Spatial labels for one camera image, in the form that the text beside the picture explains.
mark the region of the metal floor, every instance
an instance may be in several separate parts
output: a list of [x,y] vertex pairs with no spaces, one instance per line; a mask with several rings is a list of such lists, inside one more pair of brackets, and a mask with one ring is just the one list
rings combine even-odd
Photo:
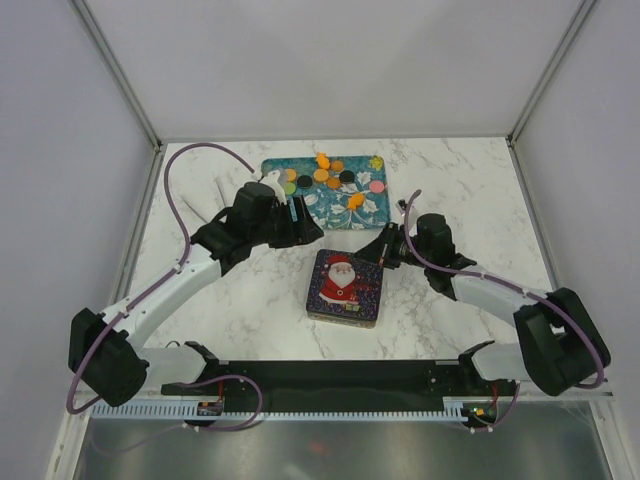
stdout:
[[[92,420],[123,448],[170,425]],[[116,458],[85,445],[76,480],[610,479],[588,404],[518,404],[494,433],[439,423],[271,421],[236,433],[172,431]]]

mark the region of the black base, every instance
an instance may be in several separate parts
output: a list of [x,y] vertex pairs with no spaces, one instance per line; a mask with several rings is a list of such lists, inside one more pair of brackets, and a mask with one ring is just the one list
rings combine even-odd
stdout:
[[[457,360],[237,361],[209,360],[198,381],[239,374],[264,394],[264,412],[443,411],[443,397],[493,396],[492,382],[469,372]],[[515,383],[496,382],[501,396]],[[216,396],[217,384],[202,388],[164,385],[163,395]],[[250,385],[224,383],[225,412],[250,412],[256,394]]]

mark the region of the orange disc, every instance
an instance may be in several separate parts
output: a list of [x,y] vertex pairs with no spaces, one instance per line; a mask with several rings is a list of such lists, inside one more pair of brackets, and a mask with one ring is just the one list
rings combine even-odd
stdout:
[[351,200],[353,201],[354,205],[359,207],[364,203],[364,194],[360,192],[354,193],[353,196],[351,197]]
[[329,169],[329,166],[331,165],[329,163],[329,158],[327,157],[327,155],[325,153],[318,153],[318,155],[316,155],[316,162],[318,163],[318,166],[320,168],[324,168],[325,170]]
[[322,168],[319,168],[315,172],[313,172],[313,178],[316,179],[316,182],[326,182],[329,178],[329,172]]
[[333,162],[331,162],[331,170],[333,170],[334,172],[341,172],[342,170],[344,170],[344,163],[342,163],[340,160],[334,160]]
[[287,172],[287,182],[293,182],[298,176],[293,168],[287,168],[285,171]]
[[329,188],[340,188],[340,185],[342,185],[342,183],[340,183],[340,179],[337,177],[331,177],[327,180],[327,187]]

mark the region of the pink disc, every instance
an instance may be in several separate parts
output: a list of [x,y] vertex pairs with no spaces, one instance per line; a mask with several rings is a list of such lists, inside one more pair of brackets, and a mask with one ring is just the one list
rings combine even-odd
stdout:
[[374,180],[369,184],[369,190],[373,193],[382,193],[384,192],[384,183],[380,180]]

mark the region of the metal edge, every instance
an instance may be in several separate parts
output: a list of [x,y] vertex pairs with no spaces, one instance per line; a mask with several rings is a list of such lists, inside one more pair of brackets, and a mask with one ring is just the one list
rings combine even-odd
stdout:
[[[165,151],[166,146],[162,146],[159,151],[154,154],[153,161],[150,164],[149,174],[138,203],[136,217],[133,227],[131,228],[127,247],[122,256],[118,270],[119,273],[111,292],[110,303],[114,303],[123,298],[131,286],[135,263],[149,217],[153,195],[160,172],[162,171]],[[90,400],[94,395],[92,391],[83,389],[78,392],[76,399]],[[49,466],[45,475],[46,480],[69,480],[74,477],[74,472],[80,461],[80,453],[90,417],[91,409],[80,415],[64,413],[58,430],[58,436],[54,443],[54,450],[49,459]]]
[[359,135],[357,137],[353,135],[301,135],[301,136],[249,136],[249,137],[168,137],[162,140],[163,143],[197,143],[197,142],[286,142],[286,141],[324,141],[324,140],[402,140],[402,139],[420,139],[420,138],[505,138],[508,132],[501,133],[470,133],[470,134],[415,134],[415,135],[389,135],[388,133],[379,133],[372,135]]
[[613,480],[639,479],[638,465],[633,460],[633,447],[619,423],[619,413],[611,402],[590,403],[593,421]]
[[85,31],[93,41],[98,54],[102,58],[102,61],[107,67],[107,70],[115,80],[120,93],[129,105],[131,112],[135,116],[138,124],[140,125],[140,128],[147,137],[147,140],[149,140],[149,143],[151,143],[151,146],[154,149],[159,149],[159,146],[161,145],[160,138],[153,128],[153,125],[151,124],[149,117],[147,116],[144,108],[142,107],[142,104],[140,103],[140,100],[133,90],[131,83],[127,79],[127,76],[125,75],[120,62],[118,62],[118,59],[113,53],[113,50],[109,46],[109,43],[107,42],[107,39],[102,32],[102,29],[100,28],[95,15],[91,11],[85,0],[69,0],[69,4],[76,15],[78,15]]
[[[510,396],[501,396],[502,400],[511,399]],[[486,402],[487,397],[467,396],[467,397],[444,397],[444,400],[452,400],[464,403]],[[520,382],[520,394],[518,403],[565,403],[565,402],[591,402],[591,401],[612,401],[613,392],[609,382],[604,383],[596,390],[582,390],[570,388],[557,397],[550,397],[544,393],[530,380]]]
[[153,195],[155,194],[156,185],[158,184],[158,178],[162,171],[165,152],[166,145],[163,145],[153,156],[153,161],[151,162],[147,181],[138,202],[135,220],[133,227],[131,228],[131,233],[129,234],[125,252],[120,262],[118,276],[112,289],[109,304],[115,303],[124,298],[131,288],[131,282],[133,280],[133,274],[138,260],[138,252],[140,251],[140,245],[142,244],[142,239],[144,237],[144,230],[147,226],[147,219],[149,218],[149,212],[151,210],[151,204],[153,203]]
[[[219,397],[211,397],[211,403],[219,400]],[[104,401],[98,402],[92,409],[91,418],[96,420],[206,420],[198,412],[198,406],[207,401],[205,398],[184,400],[180,397],[152,400],[130,400],[120,407],[111,407]],[[225,412],[224,402],[220,405],[219,420],[233,419],[244,420],[253,412]],[[464,421],[462,415],[463,403],[459,401],[443,401],[439,410],[415,410],[415,411],[361,411],[361,412],[269,412],[263,411],[256,420],[369,420],[369,421]]]
[[518,157],[516,146],[514,142],[510,141],[509,139],[507,139],[506,142],[507,148],[509,149],[509,155],[511,155],[511,161],[513,162],[513,168],[516,172],[518,183],[520,184],[520,190],[522,191],[522,196],[524,197],[524,203],[527,207],[527,212],[529,212],[531,224],[533,225],[533,232],[536,236],[536,240],[538,241],[538,247],[540,247],[542,261],[544,263],[545,269],[547,270],[547,275],[549,276],[551,287],[555,290],[560,287],[557,264],[553,259],[553,255],[551,254],[549,241],[542,227],[542,223],[537,213],[533,197],[531,196],[531,189],[529,188],[529,185],[527,183],[527,178],[525,172],[523,171],[520,158]]
[[582,27],[593,12],[593,9],[597,3],[598,0],[582,0],[580,5],[576,9],[576,12],[571,18],[569,25],[567,26],[562,35],[562,38],[560,39],[560,42],[558,42],[558,45],[553,51],[551,58],[547,62],[547,65],[542,72],[542,75],[538,79],[538,82],[536,83],[533,91],[527,99],[527,103],[525,103],[524,108],[520,112],[520,115],[518,116],[518,119],[513,126],[509,137],[514,141],[517,140],[522,134],[522,131],[529,122],[531,115],[535,111],[536,106],[540,101],[540,98],[551,83],[551,80],[554,78],[559,67],[562,65],[567,56],[567,52],[573,45],[575,39],[582,30]]
[[80,415],[64,413],[54,451],[49,459],[45,480],[69,480],[74,478],[84,437],[89,426],[89,412]]

